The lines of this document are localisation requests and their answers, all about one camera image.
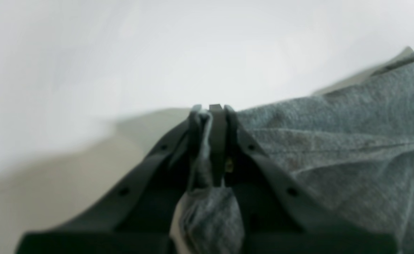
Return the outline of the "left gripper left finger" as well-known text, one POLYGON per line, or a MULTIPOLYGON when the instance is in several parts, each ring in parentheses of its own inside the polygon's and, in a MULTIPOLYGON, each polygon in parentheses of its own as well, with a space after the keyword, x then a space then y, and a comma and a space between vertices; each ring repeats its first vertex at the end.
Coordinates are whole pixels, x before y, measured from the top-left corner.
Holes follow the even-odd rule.
POLYGON ((18 254, 176 254, 170 236, 175 207, 194 190, 202 142, 202 107, 165 134, 99 201, 50 230, 29 232, 18 254))

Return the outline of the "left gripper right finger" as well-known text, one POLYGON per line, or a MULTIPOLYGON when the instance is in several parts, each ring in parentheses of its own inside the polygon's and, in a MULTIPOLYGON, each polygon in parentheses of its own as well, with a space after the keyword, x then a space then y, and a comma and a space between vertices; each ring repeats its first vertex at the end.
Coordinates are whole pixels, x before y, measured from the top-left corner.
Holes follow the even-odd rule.
POLYGON ((242 254, 395 254, 373 233, 318 204, 243 129, 231 106, 210 105, 213 182, 232 188, 245 230, 242 254))

